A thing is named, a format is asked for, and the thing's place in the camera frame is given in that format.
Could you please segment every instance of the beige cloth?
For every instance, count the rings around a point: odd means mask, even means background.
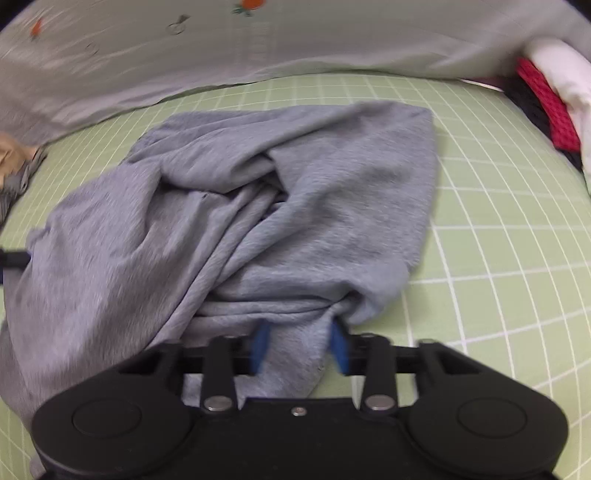
[[[4,180],[11,174],[18,173],[25,161],[31,161],[38,147],[21,145],[7,133],[0,132],[0,189]]]

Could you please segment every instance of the black fabric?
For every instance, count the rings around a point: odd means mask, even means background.
[[[550,120],[542,104],[529,85],[515,75],[504,80],[503,91],[511,102],[516,104],[546,137],[550,138]],[[571,152],[557,148],[579,172],[583,172],[581,152]]]

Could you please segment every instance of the metal screw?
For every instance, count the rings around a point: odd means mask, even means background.
[[[205,402],[203,402],[203,405],[209,411],[226,411],[230,410],[234,403],[229,397],[225,397],[224,395],[214,395],[213,397],[206,399]]]
[[[387,395],[371,395],[365,399],[365,405],[373,411],[385,411],[394,408],[396,402]]]
[[[293,407],[291,409],[291,414],[294,417],[303,417],[307,413],[308,413],[308,411],[304,407]]]

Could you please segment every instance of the pile of clothes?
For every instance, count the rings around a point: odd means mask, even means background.
[[[561,40],[539,38],[503,91],[583,173],[591,193],[591,63]]]
[[[46,156],[45,148],[22,145],[0,132],[0,225],[10,207],[25,193],[29,179]]]

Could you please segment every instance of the wrinkled cloth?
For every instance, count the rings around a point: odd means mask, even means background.
[[[307,395],[329,326],[382,311],[420,260],[431,112],[395,102],[175,115],[70,193],[6,270],[0,394],[51,396],[143,349],[274,325],[238,394]],[[199,380],[183,399],[196,404]]]
[[[551,140],[548,114],[525,80],[518,75],[507,77],[502,83],[502,90],[507,98],[521,109],[527,119]],[[569,151],[561,148],[556,148],[556,150],[562,153],[579,172],[583,172],[580,151]]]
[[[583,174],[591,193],[591,63],[557,38],[533,40],[525,54],[567,106],[581,140]]]
[[[6,132],[0,132],[0,225],[46,156],[43,147],[22,145]]]
[[[544,75],[523,57],[517,60],[517,75],[533,90],[550,121],[550,139],[561,150],[580,151],[579,136],[574,129],[566,105],[552,90]]]

